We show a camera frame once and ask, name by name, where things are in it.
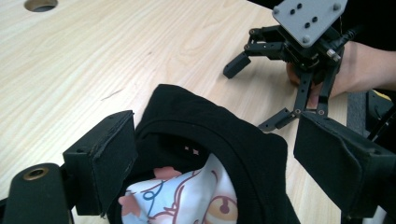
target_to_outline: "screw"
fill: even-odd
[[[309,43],[309,41],[311,41],[311,38],[309,38],[309,35],[305,35],[303,37],[303,43],[307,44],[307,43]]]
[[[337,10],[339,10],[341,8],[341,4],[339,4],[339,3],[335,3],[333,6],[332,6],[332,10],[334,10],[334,11],[337,11]]]
[[[274,14],[277,14],[277,13],[279,13],[279,7],[274,7],[274,9],[273,9],[273,13],[274,13]]]

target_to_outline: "black cloth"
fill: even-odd
[[[237,118],[178,86],[160,85],[152,94],[135,130],[138,158],[127,186],[152,178],[152,169],[173,166],[188,172],[202,168],[213,153],[226,169],[236,193],[238,223],[299,223],[286,194],[285,140]],[[196,160],[180,153],[193,145]],[[121,223],[120,206],[114,201],[107,213],[110,223]]]

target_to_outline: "bolt hole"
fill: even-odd
[[[32,12],[46,12],[58,6],[58,0],[27,0],[24,7]]]
[[[78,149],[76,150],[76,152],[77,152],[77,153],[84,153],[85,151],[84,151],[83,148],[78,148]]]
[[[36,180],[38,178],[43,177],[49,172],[47,167],[36,168],[26,174],[23,175],[23,179],[25,180]]]

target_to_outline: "white fabric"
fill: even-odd
[[[124,224],[236,223],[233,184],[213,154],[201,170],[182,175],[164,167],[154,173],[157,178],[131,185],[119,199]]]

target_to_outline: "wood grain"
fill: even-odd
[[[63,164],[62,153],[106,116],[132,109],[138,123],[160,83],[254,125],[292,108],[283,62],[254,58],[235,78],[222,74],[250,28],[274,24],[270,10],[244,0],[59,0],[47,12],[0,1],[0,198],[22,169]],[[330,117],[345,123],[345,104],[332,99]],[[297,122],[276,131],[289,144],[290,199],[302,223],[339,223],[338,208],[292,156]]]

